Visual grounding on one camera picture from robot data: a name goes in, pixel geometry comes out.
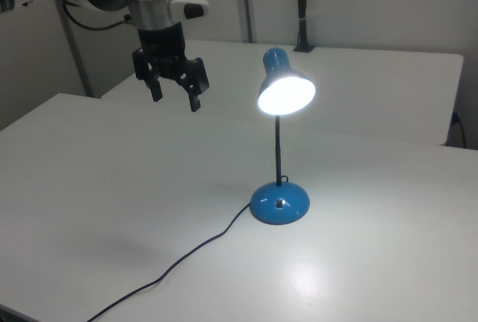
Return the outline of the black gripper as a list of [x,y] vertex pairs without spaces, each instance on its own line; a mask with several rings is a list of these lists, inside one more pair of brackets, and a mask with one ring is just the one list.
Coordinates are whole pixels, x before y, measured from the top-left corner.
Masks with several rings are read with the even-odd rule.
[[190,109],[201,108],[199,96],[209,87],[209,80],[201,58],[188,60],[185,57],[184,32],[181,23],[159,30],[138,31],[141,49],[132,53],[137,80],[145,82],[152,100],[163,98],[158,77],[176,80],[188,94]]

